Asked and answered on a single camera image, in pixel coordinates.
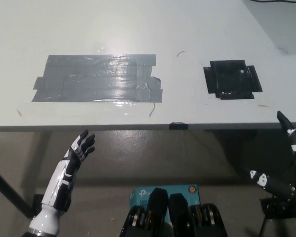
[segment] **robotic arm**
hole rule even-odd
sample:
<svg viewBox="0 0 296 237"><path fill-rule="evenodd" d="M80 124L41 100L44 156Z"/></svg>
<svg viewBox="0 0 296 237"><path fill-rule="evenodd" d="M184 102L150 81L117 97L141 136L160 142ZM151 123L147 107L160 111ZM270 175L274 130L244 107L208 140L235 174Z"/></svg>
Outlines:
<svg viewBox="0 0 296 237"><path fill-rule="evenodd" d="M58 163L42 199L41 212L32 219L29 231L23 237L56 237L59 234L60 216L71 204L71 193L76 173L87 155L95 150L95 135L85 130L69 147Z"/></svg>

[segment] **gray floor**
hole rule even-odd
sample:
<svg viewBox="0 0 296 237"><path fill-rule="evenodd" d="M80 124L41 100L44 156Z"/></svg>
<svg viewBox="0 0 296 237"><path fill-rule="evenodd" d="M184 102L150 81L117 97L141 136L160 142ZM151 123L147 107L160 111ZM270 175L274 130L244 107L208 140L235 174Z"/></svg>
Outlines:
<svg viewBox="0 0 296 237"><path fill-rule="evenodd" d="M0 133L0 173L31 202L34 193L44 192L77 135ZM270 194L244 184L230 163L281 176L292 159L280 131L259 132L245 143L242 156L229 160L210 132L101 131L95 135L96 151L78 172L71 207L61 219L60 237L117 237L134 187L182 183L199 184L201 201L217 205L229 236L257 237L263 219L259 198ZM287 179L294 178L290 172ZM0 237L21 236L28 224L0 194ZM265 236L296 236L296 219L270 222Z"/></svg>

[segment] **black tape square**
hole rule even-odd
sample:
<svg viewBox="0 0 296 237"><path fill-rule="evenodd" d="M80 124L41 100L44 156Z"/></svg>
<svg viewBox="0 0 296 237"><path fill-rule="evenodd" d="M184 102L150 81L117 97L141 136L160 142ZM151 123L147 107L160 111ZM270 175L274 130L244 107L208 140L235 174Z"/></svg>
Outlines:
<svg viewBox="0 0 296 237"><path fill-rule="evenodd" d="M262 92L254 66L244 60L211 61L204 73L208 93L222 100L254 99L253 92Z"/></svg>

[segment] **robot finger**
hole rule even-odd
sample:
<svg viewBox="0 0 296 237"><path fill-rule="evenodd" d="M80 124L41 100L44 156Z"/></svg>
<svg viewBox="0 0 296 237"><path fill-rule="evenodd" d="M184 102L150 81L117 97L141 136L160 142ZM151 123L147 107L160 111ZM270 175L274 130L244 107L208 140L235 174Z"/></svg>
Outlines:
<svg viewBox="0 0 296 237"><path fill-rule="evenodd" d="M91 147L95 143L94 138L95 138L95 135L92 134L88 138L86 138L84 140L84 142L82 142L81 150L82 150L83 153L87 150L87 148Z"/></svg>
<svg viewBox="0 0 296 237"><path fill-rule="evenodd" d="M78 140L78 145L81 145L82 141L87 137L88 135L88 130L85 130L81 135L80 139Z"/></svg>
<svg viewBox="0 0 296 237"><path fill-rule="evenodd" d="M93 151L95 151L94 147L88 148L84 153L84 159L88 156L88 154L92 153Z"/></svg>

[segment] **cable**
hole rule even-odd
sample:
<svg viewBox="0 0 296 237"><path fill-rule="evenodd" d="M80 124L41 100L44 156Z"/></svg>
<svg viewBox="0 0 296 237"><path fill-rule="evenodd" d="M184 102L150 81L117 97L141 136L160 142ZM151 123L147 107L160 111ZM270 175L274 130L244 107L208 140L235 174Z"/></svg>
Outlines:
<svg viewBox="0 0 296 237"><path fill-rule="evenodd" d="M288 1L288 0L251 0L255 2L288 2L288 3L296 3L296 1Z"/></svg>

